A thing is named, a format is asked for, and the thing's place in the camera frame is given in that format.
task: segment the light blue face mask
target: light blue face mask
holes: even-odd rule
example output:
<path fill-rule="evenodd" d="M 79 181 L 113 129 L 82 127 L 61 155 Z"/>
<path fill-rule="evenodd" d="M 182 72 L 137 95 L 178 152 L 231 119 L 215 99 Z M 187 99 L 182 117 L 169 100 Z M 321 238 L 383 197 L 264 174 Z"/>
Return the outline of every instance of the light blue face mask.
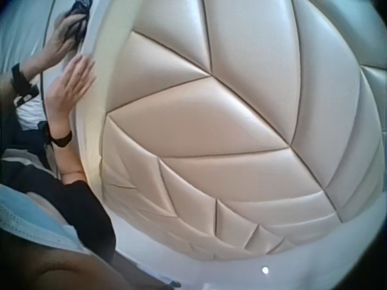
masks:
<path fill-rule="evenodd" d="M 27 195 L 0 184 L 0 228 L 47 247 L 89 254 L 75 229 L 61 225 Z"/>

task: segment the white tufted leather panel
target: white tufted leather panel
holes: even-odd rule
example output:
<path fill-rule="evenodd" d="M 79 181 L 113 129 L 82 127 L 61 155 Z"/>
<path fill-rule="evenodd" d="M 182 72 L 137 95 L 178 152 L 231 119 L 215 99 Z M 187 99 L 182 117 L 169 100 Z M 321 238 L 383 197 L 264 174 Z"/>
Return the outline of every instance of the white tufted leather panel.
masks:
<path fill-rule="evenodd" d="M 352 16 L 334 0 L 145 0 L 106 102 L 105 204 L 199 260 L 278 254 L 364 211 L 382 192 L 387 49 L 371 55 L 383 27 L 354 42 Z"/>

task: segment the hand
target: hand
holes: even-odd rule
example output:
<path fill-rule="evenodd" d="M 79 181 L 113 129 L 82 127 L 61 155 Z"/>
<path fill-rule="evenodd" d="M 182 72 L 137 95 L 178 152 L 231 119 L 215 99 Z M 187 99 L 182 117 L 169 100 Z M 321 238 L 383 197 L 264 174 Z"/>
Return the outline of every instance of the hand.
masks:
<path fill-rule="evenodd" d="M 57 65 L 75 46 L 75 38 L 65 40 L 66 32 L 77 22 L 82 22 L 84 14 L 71 15 L 67 18 L 60 15 L 55 23 L 55 31 L 39 55 L 41 71 Z"/>
<path fill-rule="evenodd" d="M 75 56 L 48 89 L 45 107 L 53 138 L 63 138 L 68 134 L 70 111 L 96 79 L 92 73 L 93 66 L 94 61 L 90 56 Z"/>

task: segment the black sleeve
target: black sleeve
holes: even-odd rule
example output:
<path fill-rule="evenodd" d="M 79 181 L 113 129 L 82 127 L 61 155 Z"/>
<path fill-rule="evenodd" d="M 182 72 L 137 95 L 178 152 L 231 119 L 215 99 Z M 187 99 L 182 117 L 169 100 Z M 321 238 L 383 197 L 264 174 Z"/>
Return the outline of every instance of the black sleeve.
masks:
<path fill-rule="evenodd" d="M 102 204 L 85 181 L 65 185 L 66 201 L 56 208 L 91 251 L 110 262 L 115 251 L 115 234 Z"/>
<path fill-rule="evenodd" d="M 49 201 L 92 252 L 110 262 L 115 251 L 111 220 L 85 181 L 63 185 L 33 165 L 1 161 L 1 183 L 19 192 L 33 192 Z"/>

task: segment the small light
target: small light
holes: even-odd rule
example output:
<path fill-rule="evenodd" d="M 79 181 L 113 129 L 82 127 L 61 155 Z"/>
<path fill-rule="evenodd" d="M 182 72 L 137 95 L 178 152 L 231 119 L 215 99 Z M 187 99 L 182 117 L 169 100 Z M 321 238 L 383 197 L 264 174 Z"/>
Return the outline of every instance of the small light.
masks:
<path fill-rule="evenodd" d="M 262 268 L 262 273 L 264 273 L 265 275 L 268 274 L 268 267 L 263 267 Z"/>

